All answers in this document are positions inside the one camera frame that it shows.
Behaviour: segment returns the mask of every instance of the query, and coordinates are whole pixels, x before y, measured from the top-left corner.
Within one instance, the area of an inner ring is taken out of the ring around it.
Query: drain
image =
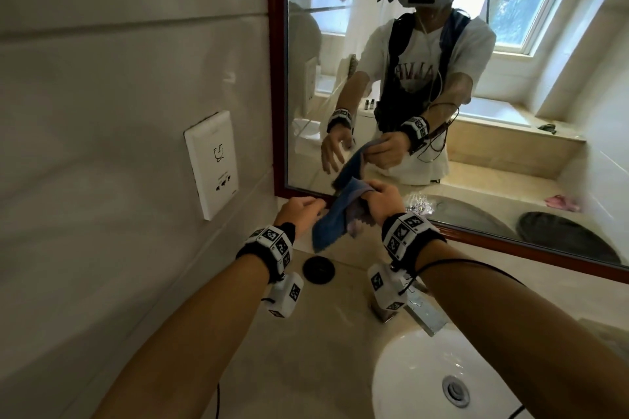
[[[445,397],[458,408],[465,408],[470,403],[467,386],[458,377],[446,376],[441,383]]]

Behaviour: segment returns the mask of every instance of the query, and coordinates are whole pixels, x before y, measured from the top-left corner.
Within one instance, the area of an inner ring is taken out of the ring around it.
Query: black vest
[[[378,122],[378,129],[383,133],[397,131],[402,123],[413,116],[421,116],[428,109],[430,103],[435,101],[442,90],[441,84],[445,83],[452,50],[454,50],[454,46],[469,22],[469,16],[460,11],[452,10],[439,39],[439,47],[441,49],[439,73],[441,74],[441,82],[429,82],[415,93],[406,91],[395,73],[399,57],[404,53],[408,42],[411,40],[411,35],[415,28],[415,16],[412,13],[405,13],[393,22],[391,36],[389,37],[389,67],[384,79],[384,90],[374,112],[375,119]],[[430,137],[438,136],[445,128],[446,123],[434,130]]]

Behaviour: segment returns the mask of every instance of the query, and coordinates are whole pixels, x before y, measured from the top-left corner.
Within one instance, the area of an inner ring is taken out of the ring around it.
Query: faucet
[[[420,291],[421,284],[417,286],[416,284],[417,281],[414,281],[413,286],[406,290],[408,302],[404,305],[404,310],[406,310],[406,312],[411,315],[411,318],[432,337],[445,326],[448,322],[448,317],[439,312],[426,298],[426,295]],[[369,306],[371,311],[375,313],[382,323],[386,323],[398,313],[381,308],[373,295]]]

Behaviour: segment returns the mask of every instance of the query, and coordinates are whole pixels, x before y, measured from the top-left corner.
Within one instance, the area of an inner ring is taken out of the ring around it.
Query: black round lid
[[[516,230],[526,242],[610,264],[620,264],[617,253],[591,230],[547,212],[526,212]]]
[[[336,272],[334,264],[321,256],[310,257],[301,269],[306,280],[317,285],[323,285],[332,280]]]

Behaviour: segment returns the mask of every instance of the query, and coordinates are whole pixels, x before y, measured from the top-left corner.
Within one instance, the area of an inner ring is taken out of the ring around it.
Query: hand
[[[364,193],[361,198],[369,204],[369,212],[380,227],[384,221],[395,214],[406,212],[404,201],[396,186],[372,179],[367,181],[375,191]]]
[[[381,143],[373,145],[365,150],[365,161],[375,164],[381,169],[389,169],[397,166],[404,160],[411,147],[411,140],[400,131],[384,133]]]
[[[346,149],[352,147],[352,130],[339,123],[334,125],[323,140],[323,143],[321,143],[321,165],[328,174],[330,174],[330,164],[334,172],[338,172],[338,166],[334,160],[335,154],[338,160],[341,161],[341,164],[345,163],[340,143],[343,143]]]
[[[273,225],[295,224],[295,239],[312,227],[325,209],[325,201],[314,197],[292,197],[282,206]]]

